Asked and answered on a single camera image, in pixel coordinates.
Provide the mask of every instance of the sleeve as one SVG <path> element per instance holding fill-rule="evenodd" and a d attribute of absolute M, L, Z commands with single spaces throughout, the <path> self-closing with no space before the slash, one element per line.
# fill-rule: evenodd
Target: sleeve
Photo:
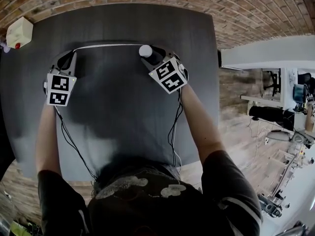
<path fill-rule="evenodd" d="M 55 172 L 41 171 L 37 177 L 44 235 L 60 235 L 61 230 L 62 235 L 90 235 L 90 216 L 82 196 Z"/>
<path fill-rule="evenodd" d="M 223 211 L 235 236 L 259 236 L 261 208 L 251 184 L 225 151 L 211 153 L 203 164 L 203 194 Z"/>

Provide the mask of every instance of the floor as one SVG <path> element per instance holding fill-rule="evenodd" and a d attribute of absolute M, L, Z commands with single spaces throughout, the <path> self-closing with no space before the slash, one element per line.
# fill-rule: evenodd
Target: floor
<path fill-rule="evenodd" d="M 226 150 L 256 192 L 272 192 L 284 168 L 269 158 L 281 159 L 278 150 L 286 151 L 289 143 L 271 141 L 265 145 L 265 133 L 277 127 L 266 122 L 251 121 L 246 114 L 247 101 L 240 99 L 241 94 L 261 94 L 261 72 L 259 69 L 249 71 L 220 69 L 219 74 L 219 129 Z M 195 188 L 201 187 L 201 175 L 200 162 L 185 165 L 181 170 L 182 180 Z M 76 181 L 70 182 L 70 185 L 84 197 L 86 203 L 90 201 L 92 192 L 90 182 Z M 11 200 L 3 194 L 4 191 L 11 196 Z M 13 217 L 19 219 L 24 217 L 40 223 L 37 182 L 23 177 L 16 162 L 9 167 L 0 184 L 0 204 L 0 214 L 8 220 Z"/>

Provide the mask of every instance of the desk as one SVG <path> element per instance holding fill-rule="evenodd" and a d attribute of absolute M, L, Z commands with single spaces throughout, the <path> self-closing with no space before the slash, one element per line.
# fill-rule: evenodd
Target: desk
<path fill-rule="evenodd" d="M 149 42 L 174 50 L 189 72 L 191 87 L 218 123 L 219 65 L 210 15 L 148 4 L 66 12 L 35 24 L 29 44 L 2 55 L 3 117 L 25 176 L 36 177 L 35 140 L 45 99 L 42 82 L 53 57 L 100 41 Z M 167 134 L 174 122 L 178 94 L 167 94 L 148 73 L 139 47 L 78 50 L 78 80 L 68 106 L 59 110 L 94 172 L 114 158 L 127 156 L 172 163 Z M 90 180 L 76 151 L 64 140 L 59 120 L 57 130 L 63 177 Z M 184 114 L 178 120 L 175 150 L 183 165 L 199 159 Z"/>
<path fill-rule="evenodd" d="M 285 110 L 292 109 L 296 106 L 296 102 L 293 100 L 293 87 L 297 84 L 297 75 L 297 68 L 281 68 L 280 101 L 246 95 L 241 95 L 241 99 L 257 101 L 263 105 L 280 107 Z"/>

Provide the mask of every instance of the black t-shirt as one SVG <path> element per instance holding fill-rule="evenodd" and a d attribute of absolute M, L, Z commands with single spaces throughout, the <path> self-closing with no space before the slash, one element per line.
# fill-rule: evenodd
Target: black t-shirt
<path fill-rule="evenodd" d="M 42 171 L 38 180 L 46 236 L 259 235 L 257 195 L 225 151 L 206 159 L 203 194 L 146 167 L 113 178 L 86 208 L 58 174 Z"/>

